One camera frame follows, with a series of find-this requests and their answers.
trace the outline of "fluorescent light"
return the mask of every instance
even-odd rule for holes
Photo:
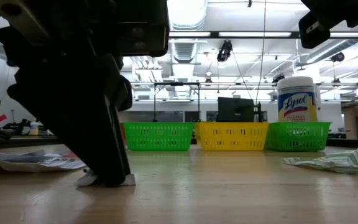
[[[154,85],[154,83],[147,83],[147,82],[133,82],[131,85]]]
[[[169,40],[170,43],[178,44],[207,44],[207,40]]]
[[[211,35],[210,32],[170,32],[170,37],[209,37]]]
[[[358,32],[332,32],[331,37],[358,37]]]
[[[220,32],[220,37],[289,37],[291,32]]]

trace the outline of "ceiling light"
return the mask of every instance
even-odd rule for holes
[[[225,68],[226,62],[218,62],[218,68]]]
[[[220,37],[289,37],[291,32],[220,32]]]
[[[332,32],[331,37],[358,37],[358,32]]]
[[[170,32],[170,37],[209,37],[210,32]]]
[[[174,44],[207,44],[207,40],[169,40],[170,43]]]

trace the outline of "ceiling fixture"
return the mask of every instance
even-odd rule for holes
[[[291,32],[219,32],[220,37],[289,37]]]
[[[332,62],[343,62],[343,60],[345,60],[345,55],[342,52],[339,52],[338,54],[332,56],[329,60]]]
[[[218,60],[218,63],[226,62],[231,56],[230,52],[232,50],[233,50],[233,45],[231,44],[231,41],[225,40],[222,44],[222,47],[219,49],[218,57],[216,58]]]
[[[339,80],[339,78],[334,77],[334,80],[331,83],[341,83],[341,81]]]
[[[192,32],[192,31],[178,31],[170,32],[170,37],[209,37],[210,32]]]
[[[299,68],[297,71],[305,71],[306,69],[302,67],[302,65],[300,65],[301,68]]]
[[[272,83],[278,83],[278,81],[280,81],[280,80],[282,80],[284,78],[285,78],[284,74],[281,73],[277,77],[273,78]]]
[[[358,32],[332,32],[331,37],[358,37]]]

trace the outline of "crumpled paper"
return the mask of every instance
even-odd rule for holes
[[[27,154],[0,153],[0,168],[10,172],[54,172],[85,167],[85,163],[73,157],[70,150],[46,154],[43,149]]]
[[[358,148],[352,151],[332,153],[312,161],[301,161],[298,157],[284,158],[284,164],[312,167],[341,174],[358,174]]]

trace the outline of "wooden table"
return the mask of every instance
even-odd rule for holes
[[[116,189],[76,189],[82,171],[0,173],[0,224],[358,223],[358,175],[282,164],[322,155],[129,152],[137,186]]]

